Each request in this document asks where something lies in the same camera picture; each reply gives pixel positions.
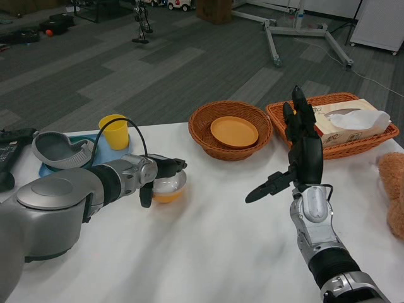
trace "orange wicker basket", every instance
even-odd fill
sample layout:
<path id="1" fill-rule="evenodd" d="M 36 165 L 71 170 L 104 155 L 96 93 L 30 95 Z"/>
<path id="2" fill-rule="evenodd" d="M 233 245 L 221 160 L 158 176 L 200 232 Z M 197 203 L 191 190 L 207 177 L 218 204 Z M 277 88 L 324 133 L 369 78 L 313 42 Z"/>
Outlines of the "orange wicker basket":
<path id="1" fill-rule="evenodd" d="M 258 141 L 250 148 L 231 149 L 218 142 L 210 131 L 210 124 L 220 117 L 234 116 L 251 122 L 258 130 Z M 189 133 L 211 157 L 225 161 L 239 161 L 262 149 L 272 137 L 268 116 L 259 108 L 236 101 L 218 101 L 200 107 L 189 118 Z"/>
<path id="2" fill-rule="evenodd" d="M 332 104 L 357 99 L 359 99 L 359 97 L 351 93 L 332 93 L 330 95 L 308 98 L 307 101 L 310 104 L 313 104 L 313 106 L 319 106 L 324 104 Z M 283 119 L 283 103 L 284 102 L 269 104 L 266 107 L 266 111 L 270 116 L 271 122 L 273 123 L 276 132 L 282 137 L 284 142 L 286 142 L 287 145 L 291 147 L 292 144 L 291 142 L 287 141 L 285 135 L 286 124 L 285 120 Z M 324 148 L 324 159 L 325 160 L 338 159 L 366 152 L 367 150 L 370 150 L 376 147 L 377 145 L 380 145 L 386 140 L 398 136 L 399 133 L 400 131 L 398 130 L 398 128 L 393 123 L 390 123 L 390 125 L 383 134 L 373 136 L 370 138 L 361 139 L 354 142 Z"/>

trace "brown teddy bear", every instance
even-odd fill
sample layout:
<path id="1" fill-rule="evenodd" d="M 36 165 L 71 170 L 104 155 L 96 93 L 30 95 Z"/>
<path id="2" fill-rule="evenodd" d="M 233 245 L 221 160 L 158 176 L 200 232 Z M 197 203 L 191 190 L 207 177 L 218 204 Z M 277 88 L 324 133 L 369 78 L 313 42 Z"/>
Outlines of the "brown teddy bear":
<path id="1" fill-rule="evenodd" d="M 379 173 L 391 201 L 387 223 L 404 240 L 404 153 L 388 153 L 379 161 Z"/>

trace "clear plastic bowl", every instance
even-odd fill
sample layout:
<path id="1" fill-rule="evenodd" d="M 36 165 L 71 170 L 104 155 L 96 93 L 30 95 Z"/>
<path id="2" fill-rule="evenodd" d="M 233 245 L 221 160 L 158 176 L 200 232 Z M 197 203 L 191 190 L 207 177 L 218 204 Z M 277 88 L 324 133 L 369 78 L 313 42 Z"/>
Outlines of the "clear plastic bowl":
<path id="1" fill-rule="evenodd" d="M 181 197 L 186 182 L 187 175 L 183 170 L 171 178 L 156 179 L 153 187 L 153 199 L 160 203 L 173 202 Z"/>

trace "gray carpet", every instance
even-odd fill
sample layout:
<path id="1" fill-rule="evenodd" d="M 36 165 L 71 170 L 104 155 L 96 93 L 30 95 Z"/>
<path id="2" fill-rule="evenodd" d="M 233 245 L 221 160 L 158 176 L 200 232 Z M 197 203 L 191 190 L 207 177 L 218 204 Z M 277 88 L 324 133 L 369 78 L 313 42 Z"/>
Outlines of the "gray carpet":
<path id="1" fill-rule="evenodd" d="M 292 24 L 283 13 L 254 6 L 239 10 Z M 0 25 L 0 32 L 34 25 L 64 8 L 41 11 Z M 404 129 L 404 99 L 358 77 L 321 49 L 291 37 L 274 38 L 283 60 L 275 68 L 259 23 L 234 18 L 212 25 L 195 12 L 150 8 L 151 43 L 131 42 L 132 15 L 104 17 L 100 24 L 75 18 L 69 32 L 0 53 L 0 128 L 55 131 L 97 129 L 98 121 L 121 113 L 139 125 L 184 122 L 201 105 L 223 99 L 264 108 L 290 100 L 294 85 L 308 97 L 351 92 L 385 110 Z M 304 24 L 340 21 L 306 16 Z M 341 44 L 347 29 L 335 33 Z M 305 39 L 330 49 L 322 39 Z M 344 47 L 354 69 L 404 94 L 404 57 L 370 47 Z M 404 135 L 397 138 L 404 146 Z"/>

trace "orange plate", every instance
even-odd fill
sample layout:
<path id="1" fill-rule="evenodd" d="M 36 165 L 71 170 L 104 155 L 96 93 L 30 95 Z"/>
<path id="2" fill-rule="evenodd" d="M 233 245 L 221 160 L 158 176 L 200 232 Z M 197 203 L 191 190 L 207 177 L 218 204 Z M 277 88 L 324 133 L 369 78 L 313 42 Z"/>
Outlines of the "orange plate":
<path id="1" fill-rule="evenodd" d="M 238 117 L 220 117 L 212 122 L 210 131 L 218 141 L 232 148 L 250 147 L 258 140 L 256 127 Z"/>

